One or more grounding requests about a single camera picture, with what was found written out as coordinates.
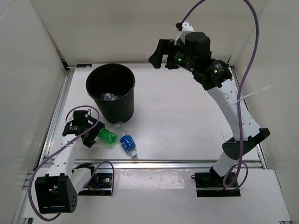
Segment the green soda bottle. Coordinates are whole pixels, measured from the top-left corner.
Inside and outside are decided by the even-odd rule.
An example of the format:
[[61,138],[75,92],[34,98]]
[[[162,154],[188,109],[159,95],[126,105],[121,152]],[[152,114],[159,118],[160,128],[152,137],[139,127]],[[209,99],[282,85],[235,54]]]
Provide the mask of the green soda bottle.
[[100,139],[100,141],[108,147],[113,147],[116,143],[116,134],[109,131],[108,129],[101,129],[97,136]]

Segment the clear bottle white label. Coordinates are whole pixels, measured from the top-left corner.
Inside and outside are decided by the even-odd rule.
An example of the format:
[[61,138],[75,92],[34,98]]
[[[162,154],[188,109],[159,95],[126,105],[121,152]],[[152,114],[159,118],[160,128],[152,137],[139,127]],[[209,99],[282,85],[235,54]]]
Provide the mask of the clear bottle white label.
[[114,100],[118,100],[118,99],[120,99],[120,97],[115,94],[112,94],[112,93],[104,92],[100,95],[100,100],[103,100],[103,101],[114,101]]

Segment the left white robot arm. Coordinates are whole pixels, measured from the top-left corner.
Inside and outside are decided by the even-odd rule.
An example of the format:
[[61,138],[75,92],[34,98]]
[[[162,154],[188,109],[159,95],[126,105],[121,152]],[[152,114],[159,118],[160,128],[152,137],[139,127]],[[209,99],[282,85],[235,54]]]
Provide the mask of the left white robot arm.
[[39,212],[42,214],[73,213],[78,193],[86,185],[92,187],[98,175],[87,165],[74,167],[79,150],[91,148],[105,125],[93,118],[87,110],[75,110],[73,119],[63,130],[65,149],[55,159],[44,176],[37,177],[35,191]]

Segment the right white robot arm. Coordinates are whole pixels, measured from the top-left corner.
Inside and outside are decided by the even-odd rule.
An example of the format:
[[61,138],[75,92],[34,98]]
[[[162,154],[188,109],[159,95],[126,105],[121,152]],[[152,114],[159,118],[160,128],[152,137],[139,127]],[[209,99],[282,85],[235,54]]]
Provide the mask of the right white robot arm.
[[237,100],[232,73],[225,62],[212,58],[210,38],[203,32],[190,32],[184,40],[160,39],[149,63],[159,69],[163,56],[167,56],[166,68],[183,68],[192,73],[215,100],[232,130],[233,137],[223,143],[223,153],[210,168],[210,182],[219,187],[226,182],[229,169],[269,137],[270,131],[260,127],[245,104]]

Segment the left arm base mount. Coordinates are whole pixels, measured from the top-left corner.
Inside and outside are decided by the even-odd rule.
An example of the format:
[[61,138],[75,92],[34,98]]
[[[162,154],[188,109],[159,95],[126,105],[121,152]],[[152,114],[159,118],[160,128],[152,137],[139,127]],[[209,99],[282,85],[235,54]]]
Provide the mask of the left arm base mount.
[[88,183],[87,188],[79,192],[79,196],[111,196],[114,175],[110,173],[96,173]]

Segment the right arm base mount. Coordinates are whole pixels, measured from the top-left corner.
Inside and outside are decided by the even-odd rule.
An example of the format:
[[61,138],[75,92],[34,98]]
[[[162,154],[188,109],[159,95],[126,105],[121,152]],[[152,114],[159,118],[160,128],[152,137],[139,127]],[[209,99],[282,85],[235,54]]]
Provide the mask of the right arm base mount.
[[240,197],[241,193],[236,182],[231,188],[224,188],[210,173],[194,173],[191,178],[195,181],[197,197]]

